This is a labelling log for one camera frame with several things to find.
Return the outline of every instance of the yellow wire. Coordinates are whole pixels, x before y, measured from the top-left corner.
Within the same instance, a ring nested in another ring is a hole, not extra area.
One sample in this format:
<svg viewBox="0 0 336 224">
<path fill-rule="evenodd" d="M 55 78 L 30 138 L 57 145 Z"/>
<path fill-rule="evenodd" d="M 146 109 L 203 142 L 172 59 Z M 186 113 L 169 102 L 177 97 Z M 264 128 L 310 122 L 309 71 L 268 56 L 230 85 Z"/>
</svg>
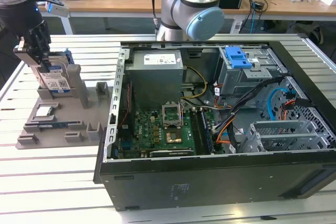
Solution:
<svg viewBox="0 0 336 224">
<path fill-rule="evenodd" d="M 194 69 L 192 67 L 189 67 L 189 66 L 187 66 L 187 68 L 190 68 L 190 69 L 194 70 L 202 78 L 202 80 L 204 82 L 204 89 L 203 89 L 203 91 L 200 94 L 192 95 L 190 97 L 181 97 L 181 98 L 183 98 L 183 99 L 192 99 L 192 98 L 200 97 L 201 95 L 203 95 L 206 92 L 206 88 L 207 88 L 206 80 L 204 79 L 203 75 L 201 75 L 201 73 L 198 72 L 196 69 Z"/>
</svg>

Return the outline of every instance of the wooden desk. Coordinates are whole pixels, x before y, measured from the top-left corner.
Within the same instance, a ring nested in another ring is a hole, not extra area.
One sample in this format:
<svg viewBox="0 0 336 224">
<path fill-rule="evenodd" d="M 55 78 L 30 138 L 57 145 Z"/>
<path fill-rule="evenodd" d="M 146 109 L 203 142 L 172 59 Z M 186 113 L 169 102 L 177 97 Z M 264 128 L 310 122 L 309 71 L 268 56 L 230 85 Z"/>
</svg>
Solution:
<svg viewBox="0 0 336 224">
<path fill-rule="evenodd" d="M 320 1 L 294 2 L 290 0 L 267 0 L 268 9 L 260 19 L 273 20 L 336 20 L 336 6 Z M 80 0 L 65 1 L 70 17 L 152 17 L 151 0 Z M 45 10 L 44 16 L 50 16 Z M 155 0 L 155 11 L 161 12 L 161 0 Z M 225 17 L 234 19 L 231 33 L 237 33 L 239 24 L 249 13 L 249 1 L 243 0 L 240 9 L 225 9 Z M 73 34 L 69 19 L 62 18 L 66 34 Z"/>
</svg>

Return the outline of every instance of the floor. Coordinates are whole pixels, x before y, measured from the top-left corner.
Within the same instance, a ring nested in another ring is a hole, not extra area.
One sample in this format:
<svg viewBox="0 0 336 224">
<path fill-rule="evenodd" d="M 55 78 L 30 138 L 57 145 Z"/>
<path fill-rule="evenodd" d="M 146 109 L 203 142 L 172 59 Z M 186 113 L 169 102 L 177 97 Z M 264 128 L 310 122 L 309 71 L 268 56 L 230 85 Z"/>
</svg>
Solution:
<svg viewBox="0 0 336 224">
<path fill-rule="evenodd" d="M 46 17 L 51 34 L 65 34 L 59 18 Z M 110 29 L 106 30 L 102 18 L 72 18 L 71 23 L 76 34 L 152 34 L 154 33 L 153 21 L 151 18 L 109 18 Z M 230 32 L 232 20 L 227 19 L 219 31 L 221 34 Z M 273 29 L 261 30 L 263 22 L 253 29 L 255 33 L 285 33 L 291 22 L 280 22 Z M 336 61 L 334 35 L 336 34 L 336 22 L 320 22 L 324 35 L 324 43 L 319 45 L 321 50 L 334 61 Z M 250 33 L 251 24 L 247 22 L 241 33 Z M 19 63 L 17 57 L 12 53 L 17 41 L 10 32 L 0 31 L 0 88 L 10 77 Z"/>
</svg>

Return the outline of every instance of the power supply label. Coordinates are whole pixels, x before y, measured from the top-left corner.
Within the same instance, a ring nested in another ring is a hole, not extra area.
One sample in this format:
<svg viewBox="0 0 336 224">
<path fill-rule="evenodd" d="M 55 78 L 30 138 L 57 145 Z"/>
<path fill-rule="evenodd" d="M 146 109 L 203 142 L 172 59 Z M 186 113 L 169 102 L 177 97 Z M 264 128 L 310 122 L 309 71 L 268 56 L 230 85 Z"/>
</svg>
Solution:
<svg viewBox="0 0 336 224">
<path fill-rule="evenodd" d="M 143 57 L 144 65 L 176 64 L 175 54 L 152 54 Z"/>
</svg>

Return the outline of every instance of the table leg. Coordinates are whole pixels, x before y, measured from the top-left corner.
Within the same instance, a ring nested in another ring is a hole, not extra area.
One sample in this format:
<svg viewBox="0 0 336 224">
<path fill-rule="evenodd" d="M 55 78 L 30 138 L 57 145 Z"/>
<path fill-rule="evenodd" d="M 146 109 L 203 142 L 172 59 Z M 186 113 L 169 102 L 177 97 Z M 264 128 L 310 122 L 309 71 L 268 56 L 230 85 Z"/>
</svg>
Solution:
<svg viewBox="0 0 336 224">
<path fill-rule="evenodd" d="M 72 26 L 71 26 L 71 23 L 70 23 L 70 18 L 61 17 L 61 20 L 62 20 L 62 24 L 63 24 L 65 34 L 66 35 L 73 35 L 74 32 L 73 32 L 73 29 L 72 29 Z"/>
<path fill-rule="evenodd" d="M 239 34 L 240 28 L 243 24 L 243 21 L 245 19 L 244 15 L 237 15 L 235 16 L 235 19 L 233 20 L 230 34 Z"/>
<path fill-rule="evenodd" d="M 104 19 L 105 30 L 110 30 L 109 18 L 103 18 L 103 19 Z"/>
</svg>

